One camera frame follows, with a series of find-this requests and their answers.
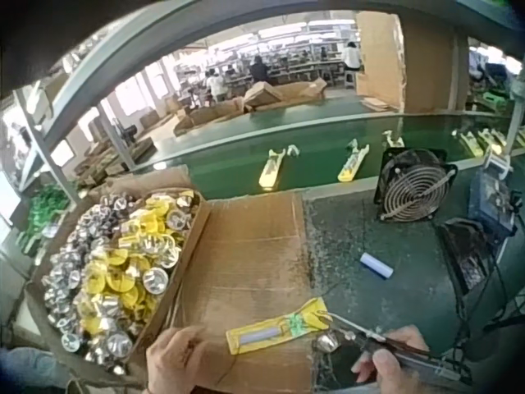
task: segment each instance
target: fan frame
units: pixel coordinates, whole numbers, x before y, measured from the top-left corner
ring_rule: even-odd
[[[374,204],[379,205],[377,218],[379,220],[381,220],[382,222],[396,222],[396,223],[421,222],[421,221],[424,221],[424,220],[432,219],[434,217],[434,215],[436,214],[436,212],[439,210],[439,207],[438,207],[438,209],[436,209],[435,211],[433,211],[431,214],[427,215],[426,217],[419,218],[419,219],[413,220],[411,222],[401,222],[401,221],[395,220],[394,218],[382,218],[381,217],[382,215],[384,215],[386,213],[385,206],[383,204],[383,199],[385,198],[385,195],[386,195],[387,186],[389,185],[389,183],[392,181],[392,179],[394,177],[399,176],[399,173],[397,173],[396,170],[399,169],[399,170],[403,171],[406,168],[409,168],[409,167],[412,167],[412,166],[409,165],[409,164],[394,165],[390,169],[390,171],[388,172],[388,175],[387,175],[386,179],[384,179],[385,177],[383,176],[384,169],[385,169],[386,165],[388,164],[388,162],[390,160],[394,159],[398,155],[400,155],[400,154],[402,154],[402,153],[404,153],[406,151],[409,151],[409,150],[426,150],[428,152],[433,153],[434,156],[436,156],[436,158],[438,159],[439,164],[438,163],[436,163],[436,164],[426,164],[428,167],[440,167],[440,168],[442,168],[445,171],[446,174],[448,174],[450,171],[454,170],[454,175],[452,175],[450,177],[450,179],[448,180],[449,192],[450,192],[450,188],[452,187],[452,183],[454,182],[455,177],[458,175],[458,171],[459,171],[458,167],[456,165],[454,165],[454,164],[448,164],[448,163],[445,162],[446,158],[447,158],[447,153],[446,153],[446,151],[444,149],[408,148],[408,147],[404,147],[404,148],[388,148],[388,149],[386,149],[383,152],[383,157],[382,157],[382,160],[381,160],[381,169],[379,171],[379,179],[377,180],[376,193],[374,195],[374,200],[373,200]],[[381,183],[385,186],[384,190],[381,189]]]

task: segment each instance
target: hand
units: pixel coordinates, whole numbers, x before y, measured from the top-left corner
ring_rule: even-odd
[[[386,334],[390,339],[403,342],[420,350],[428,350],[416,326],[407,326]],[[373,355],[363,353],[352,367],[358,373],[356,383],[363,383],[377,370],[377,383],[381,394],[409,394],[419,391],[418,377],[401,369],[398,360],[388,350],[378,350]]]
[[[168,328],[146,351],[151,394],[188,394],[203,357],[205,342],[196,327]]]

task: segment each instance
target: cardboard mat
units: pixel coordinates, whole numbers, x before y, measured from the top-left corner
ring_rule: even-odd
[[[177,325],[203,324],[199,385],[226,392],[310,392],[311,337],[230,355],[225,332],[288,314],[312,297],[301,198],[215,201],[180,293]]]

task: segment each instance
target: stool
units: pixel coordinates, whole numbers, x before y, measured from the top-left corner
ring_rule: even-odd
[[[355,89],[355,71],[345,71],[345,89]]]

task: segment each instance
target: cooling fan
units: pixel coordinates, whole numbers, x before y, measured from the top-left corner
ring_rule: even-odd
[[[445,160],[444,150],[388,148],[374,196],[374,203],[381,206],[380,220],[432,218],[458,173],[458,168]]]

